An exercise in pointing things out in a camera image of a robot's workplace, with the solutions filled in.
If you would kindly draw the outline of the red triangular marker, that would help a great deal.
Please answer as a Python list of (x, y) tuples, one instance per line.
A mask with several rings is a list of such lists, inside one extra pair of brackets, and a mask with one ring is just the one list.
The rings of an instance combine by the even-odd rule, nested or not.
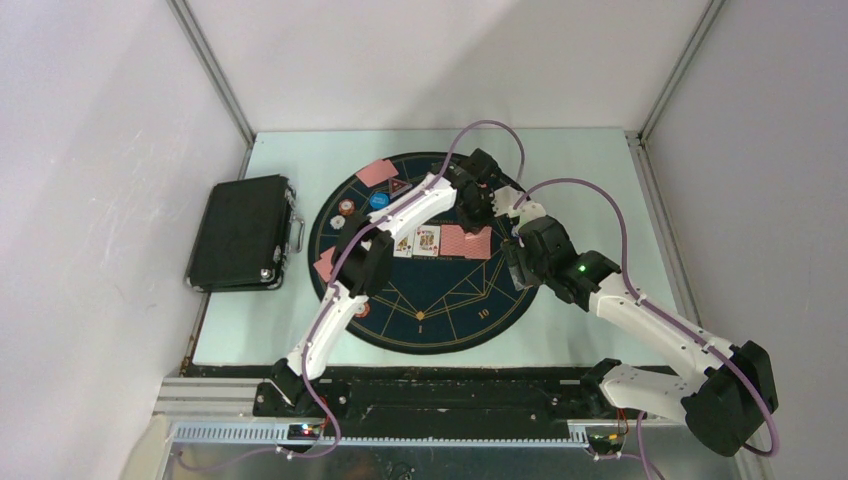
[(410, 182), (397, 177), (392, 177), (388, 180), (389, 196), (395, 199), (412, 188)]

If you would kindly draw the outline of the red poker chip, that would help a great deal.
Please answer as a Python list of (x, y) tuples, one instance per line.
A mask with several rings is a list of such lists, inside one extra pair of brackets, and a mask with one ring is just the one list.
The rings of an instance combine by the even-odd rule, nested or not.
[(338, 204), (339, 214), (349, 216), (356, 211), (356, 204), (351, 199), (343, 199)]
[(368, 302), (365, 302), (365, 303), (358, 306), (354, 316), (356, 318), (364, 318), (369, 314), (369, 312), (370, 312), (370, 305), (369, 305)]

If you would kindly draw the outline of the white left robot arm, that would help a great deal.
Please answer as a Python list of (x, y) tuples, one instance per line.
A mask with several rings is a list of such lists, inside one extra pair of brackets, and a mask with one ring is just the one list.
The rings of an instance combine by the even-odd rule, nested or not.
[(297, 417), (312, 411), (316, 390), (311, 382), (324, 373), (331, 350), (356, 310), (388, 283), (396, 242), (448, 211), (455, 212), (464, 233), (479, 234), (495, 217), (491, 186), (500, 174), (496, 160), (481, 149), (458, 162), (448, 154), (433, 173), (387, 207), (349, 217), (333, 252), (318, 313), (285, 357), (293, 378), (278, 391), (283, 409)]

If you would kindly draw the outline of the blue small blind button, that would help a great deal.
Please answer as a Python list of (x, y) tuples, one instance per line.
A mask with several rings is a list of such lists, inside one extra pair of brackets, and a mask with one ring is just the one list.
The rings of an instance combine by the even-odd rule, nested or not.
[(388, 207), (389, 204), (390, 197), (384, 192), (373, 193), (369, 198), (369, 205), (375, 211), (384, 209)]

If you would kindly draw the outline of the white poker chip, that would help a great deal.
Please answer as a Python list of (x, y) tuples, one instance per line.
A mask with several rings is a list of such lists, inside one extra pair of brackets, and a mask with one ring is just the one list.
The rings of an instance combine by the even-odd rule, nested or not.
[(329, 225), (333, 230), (340, 231), (345, 226), (346, 220), (346, 216), (336, 215), (329, 220)]

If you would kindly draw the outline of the single red playing card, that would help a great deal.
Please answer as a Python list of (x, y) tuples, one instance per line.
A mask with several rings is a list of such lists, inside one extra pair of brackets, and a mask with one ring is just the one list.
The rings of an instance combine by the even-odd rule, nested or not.
[(398, 170), (389, 159), (377, 159), (356, 172), (355, 176), (366, 186), (374, 187), (398, 175)]

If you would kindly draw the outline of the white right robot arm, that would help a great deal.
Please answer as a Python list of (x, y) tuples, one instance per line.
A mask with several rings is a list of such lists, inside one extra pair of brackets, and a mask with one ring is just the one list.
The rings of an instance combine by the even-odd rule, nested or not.
[(731, 457), (778, 407), (768, 352), (701, 330), (629, 287), (622, 268), (597, 251), (578, 253), (564, 226), (545, 215), (516, 226), (503, 246), (519, 288), (545, 286), (566, 304), (606, 320), (657, 352), (670, 373), (604, 359), (581, 380), (585, 411), (606, 418), (642, 410), (684, 424), (712, 452)]

